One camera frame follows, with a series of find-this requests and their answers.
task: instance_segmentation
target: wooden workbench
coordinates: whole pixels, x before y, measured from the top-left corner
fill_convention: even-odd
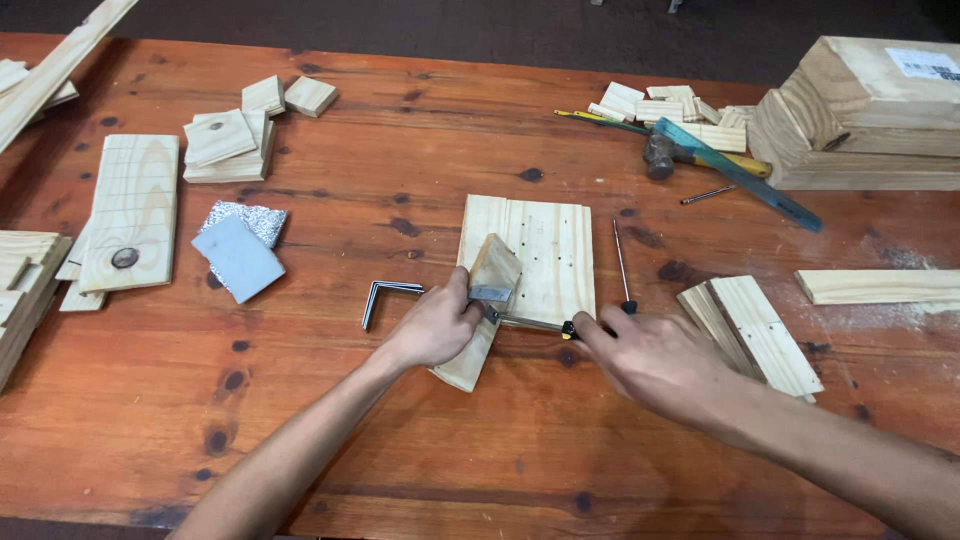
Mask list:
[[[0,35],[36,63],[59,37]],[[0,227],[76,234],[104,136],[175,134],[239,107],[270,75],[341,97],[276,118],[264,183],[180,184],[174,281],[55,309],[0,397],[0,515],[176,525],[216,479],[357,366],[411,305],[360,328],[370,282],[445,280],[468,193],[592,208],[597,299],[623,291],[611,219],[626,231],[642,308],[715,275],[752,274],[826,387],[819,405],[960,451],[960,317],[916,306],[813,307],[812,268],[960,267],[960,195],[795,192],[824,219],[800,229],[742,189],[682,166],[643,174],[646,137],[554,116],[612,78],[506,65],[170,41],[105,42],[74,74],[81,98],[0,156]],[[716,108],[765,88],[689,82]],[[287,274],[238,306],[190,239],[218,199],[290,210]],[[287,529],[367,538],[878,537],[883,526],[779,467],[619,397],[556,336],[505,329],[473,394],[406,374],[311,487]]]

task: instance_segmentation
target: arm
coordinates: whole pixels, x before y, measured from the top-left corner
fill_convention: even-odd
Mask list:
[[[415,365],[436,366],[464,349],[483,318],[467,304],[458,267],[403,317],[379,349],[323,397],[237,463],[168,537],[273,538],[303,493],[380,396]]]
[[[960,464],[736,374],[683,318],[602,310],[616,338],[574,317],[586,349],[630,399],[760,455],[918,538],[960,530]]]

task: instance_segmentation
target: forearm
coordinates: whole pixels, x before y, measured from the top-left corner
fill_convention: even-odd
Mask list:
[[[705,430],[877,516],[898,531],[947,538],[960,529],[960,464],[900,437],[737,383]]]
[[[270,538],[347,436],[401,375],[377,350],[210,490],[171,538]]]

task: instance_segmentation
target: aluminum foil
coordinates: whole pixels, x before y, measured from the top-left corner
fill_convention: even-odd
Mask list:
[[[240,203],[217,201],[213,205],[210,215],[206,217],[204,224],[200,226],[199,233],[206,231],[211,226],[234,213],[240,216],[240,220],[247,226],[247,229],[250,229],[251,233],[256,234],[256,237],[260,238],[265,246],[274,249],[276,239],[280,236],[280,231],[283,229],[283,223],[287,220],[287,210],[271,210],[267,207],[248,207]],[[213,275],[217,277],[220,283],[224,282],[220,277],[220,272],[218,272],[212,264],[210,265],[210,272],[213,272]],[[230,290],[226,283],[224,283],[224,287]]]

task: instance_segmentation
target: hand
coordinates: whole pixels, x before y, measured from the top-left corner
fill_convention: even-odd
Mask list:
[[[420,296],[390,332],[382,349],[392,352],[399,367],[439,366],[464,350],[486,312],[480,302],[468,305],[468,281],[466,268],[454,268],[450,281]]]
[[[613,306],[604,306],[601,315],[617,337],[581,311],[573,317],[583,338],[578,345],[618,392],[660,416],[710,427],[737,385],[749,381],[727,367],[713,341],[680,316],[635,318]]]

